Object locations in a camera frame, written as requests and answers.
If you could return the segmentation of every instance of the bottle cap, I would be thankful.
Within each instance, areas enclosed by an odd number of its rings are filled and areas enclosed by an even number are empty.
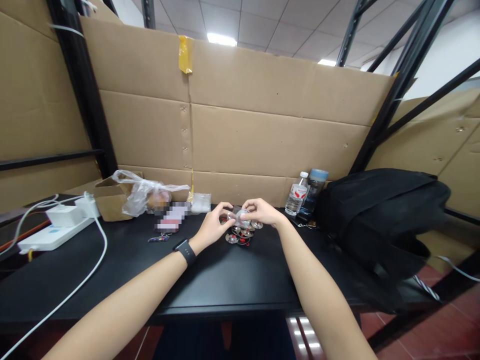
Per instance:
[[[320,169],[312,169],[310,172],[310,179],[318,182],[325,182],[329,177],[329,172]]]

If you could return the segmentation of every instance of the watch strap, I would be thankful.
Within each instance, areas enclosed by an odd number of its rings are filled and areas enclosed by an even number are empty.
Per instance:
[[[188,266],[191,266],[197,258],[194,251],[190,247],[189,239],[184,239],[181,243],[175,246],[173,250],[178,251],[183,255]]]

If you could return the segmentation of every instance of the hand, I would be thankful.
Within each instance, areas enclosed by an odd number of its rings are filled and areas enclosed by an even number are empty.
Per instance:
[[[242,214],[240,220],[256,220],[274,228],[287,220],[285,215],[261,198],[247,200],[241,208],[247,209],[250,213]]]
[[[229,202],[219,203],[213,211],[205,215],[205,219],[201,223],[200,230],[188,242],[196,255],[207,246],[216,242],[228,228],[235,224],[235,219],[230,219],[223,225],[220,225],[219,217],[227,215],[230,211],[225,210],[224,207],[232,209],[233,206]]]

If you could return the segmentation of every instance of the water bottle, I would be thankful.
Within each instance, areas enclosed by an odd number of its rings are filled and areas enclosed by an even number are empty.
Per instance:
[[[324,188],[325,181],[329,177],[329,172],[320,169],[312,169],[310,172],[310,190],[306,195],[305,201],[298,212],[298,217],[309,221],[312,217],[312,214],[315,210],[315,206],[317,205],[317,198],[319,197],[320,192]]]
[[[300,177],[292,184],[290,194],[285,204],[285,212],[290,216],[295,216],[299,213],[300,207],[307,195],[308,172],[302,171]]]

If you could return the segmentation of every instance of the black bag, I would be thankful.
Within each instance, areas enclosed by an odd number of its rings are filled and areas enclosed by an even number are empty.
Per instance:
[[[397,291],[430,257],[416,235],[445,220],[450,189],[435,176],[392,168],[332,181],[320,193],[317,224],[334,239],[359,295],[379,310],[405,310]]]

